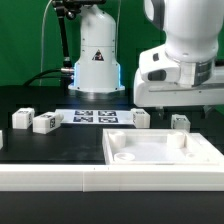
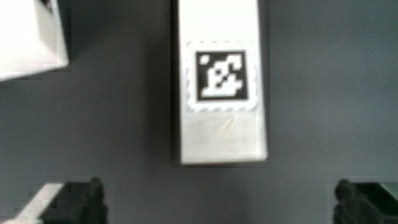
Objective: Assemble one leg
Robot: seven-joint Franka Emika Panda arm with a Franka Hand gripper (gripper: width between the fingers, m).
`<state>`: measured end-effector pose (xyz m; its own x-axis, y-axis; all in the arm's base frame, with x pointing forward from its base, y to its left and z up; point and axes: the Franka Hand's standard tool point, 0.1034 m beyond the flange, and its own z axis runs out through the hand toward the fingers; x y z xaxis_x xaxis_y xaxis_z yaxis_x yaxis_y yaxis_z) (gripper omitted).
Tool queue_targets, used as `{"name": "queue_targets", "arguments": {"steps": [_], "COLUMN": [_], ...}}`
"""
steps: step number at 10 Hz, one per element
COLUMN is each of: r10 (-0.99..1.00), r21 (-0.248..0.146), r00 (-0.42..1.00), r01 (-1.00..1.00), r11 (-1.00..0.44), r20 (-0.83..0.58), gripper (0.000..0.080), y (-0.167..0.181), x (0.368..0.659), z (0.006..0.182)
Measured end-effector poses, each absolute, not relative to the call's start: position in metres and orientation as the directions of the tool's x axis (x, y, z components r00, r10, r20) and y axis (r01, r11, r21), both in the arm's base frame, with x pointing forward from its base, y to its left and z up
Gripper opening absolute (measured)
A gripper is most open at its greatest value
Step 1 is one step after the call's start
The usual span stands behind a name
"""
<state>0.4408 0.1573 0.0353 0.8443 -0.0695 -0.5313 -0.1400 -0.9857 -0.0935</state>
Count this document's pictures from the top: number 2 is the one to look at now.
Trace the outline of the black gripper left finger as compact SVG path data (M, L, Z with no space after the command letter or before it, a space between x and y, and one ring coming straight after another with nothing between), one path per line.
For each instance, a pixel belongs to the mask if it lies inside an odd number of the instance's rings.
M109 224L102 179L47 183L11 224Z

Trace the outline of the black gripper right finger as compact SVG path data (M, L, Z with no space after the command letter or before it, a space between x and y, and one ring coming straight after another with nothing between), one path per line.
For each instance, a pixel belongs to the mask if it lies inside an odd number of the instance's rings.
M398 182L353 182L335 189L333 224L398 224Z

